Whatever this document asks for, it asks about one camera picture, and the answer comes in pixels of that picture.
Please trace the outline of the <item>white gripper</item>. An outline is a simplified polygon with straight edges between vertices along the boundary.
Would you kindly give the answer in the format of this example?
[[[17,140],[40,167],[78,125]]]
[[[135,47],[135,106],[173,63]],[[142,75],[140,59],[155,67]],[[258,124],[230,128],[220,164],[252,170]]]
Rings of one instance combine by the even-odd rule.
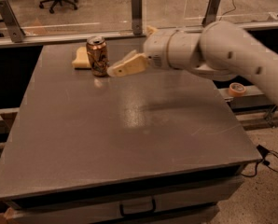
[[[148,64],[154,68],[169,69],[168,44],[173,35],[172,31],[158,30],[148,25],[146,27],[147,39],[144,43],[144,54],[135,54],[127,59],[120,60],[107,69],[111,77],[126,77],[144,72]]]

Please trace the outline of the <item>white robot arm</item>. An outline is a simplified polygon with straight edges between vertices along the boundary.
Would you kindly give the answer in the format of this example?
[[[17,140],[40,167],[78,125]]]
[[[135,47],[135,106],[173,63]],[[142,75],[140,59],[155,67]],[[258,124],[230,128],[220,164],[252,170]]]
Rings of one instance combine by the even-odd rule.
[[[278,105],[278,54],[243,28],[215,21],[199,33],[154,30],[141,53],[133,50],[107,69],[111,77],[124,77],[159,69],[181,69],[210,80],[243,77]]]

